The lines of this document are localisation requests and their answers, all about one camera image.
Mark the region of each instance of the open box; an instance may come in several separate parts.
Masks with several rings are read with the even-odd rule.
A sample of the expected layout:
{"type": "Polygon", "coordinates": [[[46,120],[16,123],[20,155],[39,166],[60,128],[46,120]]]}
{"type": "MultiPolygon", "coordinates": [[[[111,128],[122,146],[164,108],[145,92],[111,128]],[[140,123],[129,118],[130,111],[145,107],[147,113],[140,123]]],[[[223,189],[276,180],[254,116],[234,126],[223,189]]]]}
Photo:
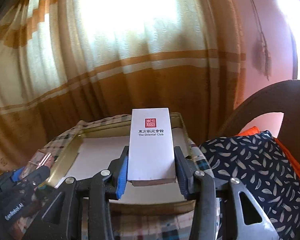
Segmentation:
{"type": "MultiPolygon", "coordinates": [[[[180,146],[184,155],[190,155],[185,125],[180,113],[170,113],[174,146],[180,146]]],[[[81,129],[59,154],[51,168],[48,185],[56,187],[66,177],[92,177],[106,169],[112,159],[120,156],[129,145],[131,116],[124,121],[81,129]]],[[[111,202],[112,212],[133,214],[177,214],[193,210],[194,203],[185,201],[177,183],[134,187],[127,183],[125,194],[111,202]]]]}

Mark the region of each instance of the white box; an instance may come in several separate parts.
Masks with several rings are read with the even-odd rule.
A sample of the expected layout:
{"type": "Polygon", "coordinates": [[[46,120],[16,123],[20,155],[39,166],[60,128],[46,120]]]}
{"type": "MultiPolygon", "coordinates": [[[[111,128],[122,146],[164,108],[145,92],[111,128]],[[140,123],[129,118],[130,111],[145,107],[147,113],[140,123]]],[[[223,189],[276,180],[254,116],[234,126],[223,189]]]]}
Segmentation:
{"type": "Polygon", "coordinates": [[[144,186],[174,182],[175,178],[169,109],[133,109],[128,180],[144,186]]]}

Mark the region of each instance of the navy blue patterned fabric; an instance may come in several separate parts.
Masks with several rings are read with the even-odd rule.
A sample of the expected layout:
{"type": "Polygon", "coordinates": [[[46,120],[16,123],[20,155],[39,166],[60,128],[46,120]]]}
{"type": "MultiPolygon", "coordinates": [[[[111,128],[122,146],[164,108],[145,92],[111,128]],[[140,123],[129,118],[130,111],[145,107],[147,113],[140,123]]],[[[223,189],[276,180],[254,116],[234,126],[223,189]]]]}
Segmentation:
{"type": "Polygon", "coordinates": [[[300,229],[300,179],[265,131],[251,136],[220,137],[200,145],[216,178],[239,178],[254,195],[280,239],[300,229]]]}

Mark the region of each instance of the silver screw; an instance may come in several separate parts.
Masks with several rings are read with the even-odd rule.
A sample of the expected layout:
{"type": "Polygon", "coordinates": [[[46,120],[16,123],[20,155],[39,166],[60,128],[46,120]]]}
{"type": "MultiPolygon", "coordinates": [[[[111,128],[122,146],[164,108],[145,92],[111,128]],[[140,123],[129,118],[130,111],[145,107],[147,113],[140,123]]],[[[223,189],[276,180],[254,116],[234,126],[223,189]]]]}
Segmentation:
{"type": "Polygon", "coordinates": [[[240,180],[238,178],[231,178],[230,181],[233,184],[239,184],[240,183],[240,180]]]}
{"type": "Polygon", "coordinates": [[[74,182],[74,178],[73,177],[66,178],[66,184],[71,184],[73,182],[74,182]]]}
{"type": "Polygon", "coordinates": [[[101,171],[101,175],[102,176],[108,176],[108,175],[110,175],[110,171],[109,170],[103,170],[103,171],[101,171]]]}
{"type": "Polygon", "coordinates": [[[204,176],[204,171],[195,171],[194,174],[197,175],[197,176],[202,177],[202,176],[204,176]]]}

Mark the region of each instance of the red square stamp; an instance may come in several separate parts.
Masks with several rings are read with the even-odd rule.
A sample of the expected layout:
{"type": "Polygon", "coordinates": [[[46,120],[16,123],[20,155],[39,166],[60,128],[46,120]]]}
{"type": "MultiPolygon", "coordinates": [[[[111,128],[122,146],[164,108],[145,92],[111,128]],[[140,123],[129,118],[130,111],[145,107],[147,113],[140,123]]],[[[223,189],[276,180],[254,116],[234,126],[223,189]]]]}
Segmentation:
{"type": "Polygon", "coordinates": [[[146,118],[146,128],[157,127],[157,120],[155,118],[146,118]]]}

